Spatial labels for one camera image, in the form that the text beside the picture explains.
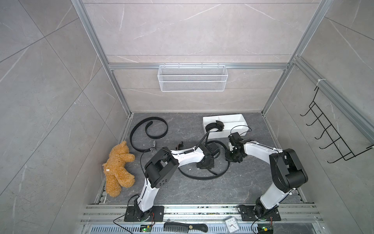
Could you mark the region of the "long black leather belt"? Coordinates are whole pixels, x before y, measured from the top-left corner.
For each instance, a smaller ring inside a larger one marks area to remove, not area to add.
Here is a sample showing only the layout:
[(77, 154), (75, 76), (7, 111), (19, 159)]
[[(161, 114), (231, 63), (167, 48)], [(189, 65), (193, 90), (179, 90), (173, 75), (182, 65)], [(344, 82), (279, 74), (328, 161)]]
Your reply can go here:
[(225, 124), (221, 121), (215, 121), (212, 123), (209, 123), (205, 130), (206, 132), (222, 132), (225, 128)]

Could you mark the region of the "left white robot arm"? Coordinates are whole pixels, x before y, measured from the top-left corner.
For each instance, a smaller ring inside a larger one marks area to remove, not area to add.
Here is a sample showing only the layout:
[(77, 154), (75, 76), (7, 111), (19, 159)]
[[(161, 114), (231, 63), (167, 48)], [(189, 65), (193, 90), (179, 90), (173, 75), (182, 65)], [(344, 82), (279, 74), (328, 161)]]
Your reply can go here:
[(179, 167), (191, 163), (210, 166), (210, 160), (218, 152), (219, 146), (214, 142), (184, 150), (161, 148), (145, 165), (145, 182), (135, 206), (143, 213), (148, 212), (154, 205), (159, 189), (170, 181)]

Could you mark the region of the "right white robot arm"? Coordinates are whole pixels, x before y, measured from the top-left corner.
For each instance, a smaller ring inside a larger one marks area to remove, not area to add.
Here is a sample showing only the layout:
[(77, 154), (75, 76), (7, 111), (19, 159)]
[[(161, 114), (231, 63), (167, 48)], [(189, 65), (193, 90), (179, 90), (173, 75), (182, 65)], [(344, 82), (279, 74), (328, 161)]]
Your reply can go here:
[(256, 216), (271, 212), (288, 195), (308, 181), (306, 170), (293, 149), (277, 149), (254, 140), (244, 140), (237, 132), (230, 134), (228, 139), (228, 162), (241, 163), (246, 156), (253, 156), (270, 165), (272, 184), (256, 200)]

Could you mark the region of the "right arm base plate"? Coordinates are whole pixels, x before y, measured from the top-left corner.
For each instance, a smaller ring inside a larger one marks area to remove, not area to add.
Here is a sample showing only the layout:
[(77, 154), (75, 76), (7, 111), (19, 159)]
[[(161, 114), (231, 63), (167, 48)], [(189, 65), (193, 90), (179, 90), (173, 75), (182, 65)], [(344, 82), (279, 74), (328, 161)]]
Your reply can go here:
[(278, 206), (268, 210), (261, 205), (239, 205), (237, 209), (242, 221), (281, 221)]

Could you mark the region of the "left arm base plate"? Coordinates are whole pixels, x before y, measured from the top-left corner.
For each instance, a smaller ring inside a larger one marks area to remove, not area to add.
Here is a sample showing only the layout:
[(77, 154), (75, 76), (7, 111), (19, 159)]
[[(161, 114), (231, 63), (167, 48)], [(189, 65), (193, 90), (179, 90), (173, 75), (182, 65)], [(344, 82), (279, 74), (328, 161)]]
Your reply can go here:
[(125, 222), (162, 222), (164, 218), (164, 206), (153, 206), (146, 212), (138, 206), (130, 206), (125, 213)]

